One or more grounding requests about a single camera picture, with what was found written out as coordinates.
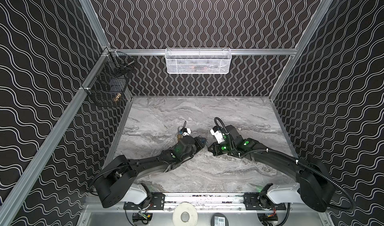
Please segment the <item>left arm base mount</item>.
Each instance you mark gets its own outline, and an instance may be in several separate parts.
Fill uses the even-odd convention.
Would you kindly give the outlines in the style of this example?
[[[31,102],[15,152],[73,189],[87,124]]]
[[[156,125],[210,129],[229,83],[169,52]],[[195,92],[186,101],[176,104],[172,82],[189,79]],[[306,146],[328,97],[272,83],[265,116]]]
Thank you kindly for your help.
[[[130,202],[125,202],[124,210],[126,211],[145,211],[145,210],[163,210],[165,203],[165,194],[162,193],[152,193],[150,196],[146,197],[143,202],[138,205]]]

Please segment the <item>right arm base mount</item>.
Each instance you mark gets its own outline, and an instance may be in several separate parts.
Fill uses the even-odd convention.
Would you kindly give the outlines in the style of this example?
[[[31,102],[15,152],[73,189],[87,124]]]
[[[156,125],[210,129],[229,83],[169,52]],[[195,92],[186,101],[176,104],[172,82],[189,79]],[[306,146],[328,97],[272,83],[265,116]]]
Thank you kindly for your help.
[[[245,193],[243,196],[247,211],[273,210],[285,211],[285,204],[274,204],[266,195],[260,193]]]

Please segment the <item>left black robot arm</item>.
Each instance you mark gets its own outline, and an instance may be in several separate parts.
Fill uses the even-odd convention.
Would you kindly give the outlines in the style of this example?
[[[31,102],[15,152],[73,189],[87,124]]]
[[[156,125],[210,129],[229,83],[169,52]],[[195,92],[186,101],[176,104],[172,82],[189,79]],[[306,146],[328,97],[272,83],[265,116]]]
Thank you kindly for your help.
[[[103,208],[120,202],[134,182],[156,173],[166,173],[192,159],[207,144],[201,136],[183,136],[174,146],[162,150],[159,155],[127,159],[119,155],[113,159],[92,181]]]

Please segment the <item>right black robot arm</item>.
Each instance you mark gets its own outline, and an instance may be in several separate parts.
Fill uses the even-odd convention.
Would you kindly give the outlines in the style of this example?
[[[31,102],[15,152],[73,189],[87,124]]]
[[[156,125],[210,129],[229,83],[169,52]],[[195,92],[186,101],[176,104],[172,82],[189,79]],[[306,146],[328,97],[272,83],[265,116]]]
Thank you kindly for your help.
[[[272,183],[265,186],[259,194],[264,208],[282,203],[305,204],[321,213],[330,208],[336,183],[321,161],[307,162],[271,149],[255,139],[244,139],[232,125],[214,126],[210,133],[216,139],[208,148],[214,156],[226,154],[260,162],[295,180],[288,186]]]

